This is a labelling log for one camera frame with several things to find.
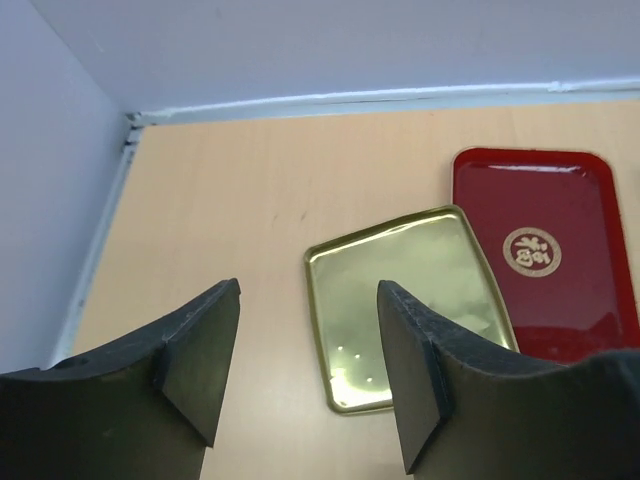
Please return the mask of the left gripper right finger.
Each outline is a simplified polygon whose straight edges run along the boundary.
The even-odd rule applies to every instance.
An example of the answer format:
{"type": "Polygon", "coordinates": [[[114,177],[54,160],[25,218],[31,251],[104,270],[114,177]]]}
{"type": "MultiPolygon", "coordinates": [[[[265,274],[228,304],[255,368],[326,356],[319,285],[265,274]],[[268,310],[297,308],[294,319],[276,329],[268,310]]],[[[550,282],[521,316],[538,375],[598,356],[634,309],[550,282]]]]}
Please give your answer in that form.
{"type": "Polygon", "coordinates": [[[505,349],[393,281],[377,289],[405,471],[416,479],[635,479],[639,354],[573,365],[505,349]]]}

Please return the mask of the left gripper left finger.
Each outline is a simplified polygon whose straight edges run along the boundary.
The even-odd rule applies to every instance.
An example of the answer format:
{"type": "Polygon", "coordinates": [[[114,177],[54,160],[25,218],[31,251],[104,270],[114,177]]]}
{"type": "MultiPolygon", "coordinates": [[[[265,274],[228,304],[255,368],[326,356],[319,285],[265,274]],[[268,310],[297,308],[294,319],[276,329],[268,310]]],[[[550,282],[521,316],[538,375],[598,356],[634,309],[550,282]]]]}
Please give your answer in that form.
{"type": "Polygon", "coordinates": [[[5,479],[196,479],[215,441],[241,290],[223,280],[53,367],[1,377],[5,479]]]}

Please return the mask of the gold tin lid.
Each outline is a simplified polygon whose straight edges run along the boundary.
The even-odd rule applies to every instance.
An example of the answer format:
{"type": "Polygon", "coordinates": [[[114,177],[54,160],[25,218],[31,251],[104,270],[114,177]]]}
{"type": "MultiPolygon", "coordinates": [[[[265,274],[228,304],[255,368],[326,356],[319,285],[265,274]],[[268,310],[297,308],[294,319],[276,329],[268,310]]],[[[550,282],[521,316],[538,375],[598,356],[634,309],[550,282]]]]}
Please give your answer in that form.
{"type": "Polygon", "coordinates": [[[455,205],[316,245],[305,253],[304,265],[327,403],[338,414],[393,405],[377,313],[382,280],[400,284],[436,313],[504,348],[519,348],[495,276],[455,205]]]}

